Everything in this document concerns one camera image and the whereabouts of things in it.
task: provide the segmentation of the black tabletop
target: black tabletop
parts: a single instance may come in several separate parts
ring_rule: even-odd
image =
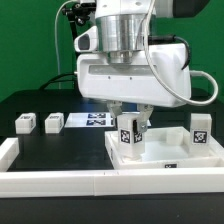
[[[194,93],[197,99],[207,96]],[[124,104],[124,111],[136,106]],[[30,135],[16,135],[15,120],[34,112],[37,127]],[[9,172],[113,169],[104,146],[104,132],[113,128],[63,128],[46,135],[44,120],[50,113],[107,112],[105,103],[83,99],[75,90],[27,90],[0,103],[0,142],[19,137],[20,154]],[[152,127],[183,126],[189,130],[191,113],[212,116],[212,135],[224,144],[224,105],[156,107]],[[223,223],[224,194],[166,194],[103,197],[0,199],[1,223]]]

